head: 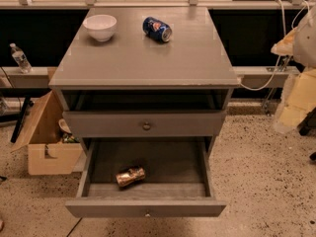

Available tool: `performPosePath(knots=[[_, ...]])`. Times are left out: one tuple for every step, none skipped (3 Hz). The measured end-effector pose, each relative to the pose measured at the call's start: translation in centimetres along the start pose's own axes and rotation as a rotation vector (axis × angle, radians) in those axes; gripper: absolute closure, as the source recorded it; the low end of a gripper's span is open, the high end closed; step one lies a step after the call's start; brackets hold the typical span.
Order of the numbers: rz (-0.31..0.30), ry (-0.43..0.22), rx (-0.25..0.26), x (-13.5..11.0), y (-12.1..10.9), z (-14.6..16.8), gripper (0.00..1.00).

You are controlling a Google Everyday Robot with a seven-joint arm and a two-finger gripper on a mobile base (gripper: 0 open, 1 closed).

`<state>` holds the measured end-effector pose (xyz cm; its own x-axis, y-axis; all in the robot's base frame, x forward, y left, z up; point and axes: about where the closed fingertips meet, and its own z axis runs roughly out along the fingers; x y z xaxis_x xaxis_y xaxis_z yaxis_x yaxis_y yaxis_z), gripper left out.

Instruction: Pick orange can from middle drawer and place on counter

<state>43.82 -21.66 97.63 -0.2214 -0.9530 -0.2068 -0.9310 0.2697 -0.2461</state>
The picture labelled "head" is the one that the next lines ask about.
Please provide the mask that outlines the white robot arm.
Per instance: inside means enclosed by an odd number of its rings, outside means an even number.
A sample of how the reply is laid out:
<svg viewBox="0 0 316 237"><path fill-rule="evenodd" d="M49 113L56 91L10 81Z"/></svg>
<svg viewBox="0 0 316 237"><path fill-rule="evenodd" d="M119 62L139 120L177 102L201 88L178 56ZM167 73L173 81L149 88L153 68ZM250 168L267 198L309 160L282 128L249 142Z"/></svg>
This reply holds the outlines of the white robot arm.
<svg viewBox="0 0 316 237"><path fill-rule="evenodd" d="M304 67L299 75L290 75L285 80L281 103L276 110L274 129L288 133L316 108L316 6L297 27L273 45L271 53L292 56L295 62Z"/></svg>

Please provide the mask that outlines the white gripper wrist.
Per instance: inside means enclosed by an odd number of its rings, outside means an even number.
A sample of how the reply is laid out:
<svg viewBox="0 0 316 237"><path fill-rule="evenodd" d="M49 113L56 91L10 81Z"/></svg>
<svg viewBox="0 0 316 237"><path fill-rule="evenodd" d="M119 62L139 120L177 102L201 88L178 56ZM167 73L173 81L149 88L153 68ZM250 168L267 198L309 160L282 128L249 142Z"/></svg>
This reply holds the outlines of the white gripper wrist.
<svg viewBox="0 0 316 237"><path fill-rule="evenodd" d="M295 34L296 29L292 29L273 45L271 53L293 55ZM296 129L315 108L316 70L304 70L299 75L289 75L281 92L281 102L276 109L273 128L279 133L288 133Z"/></svg>

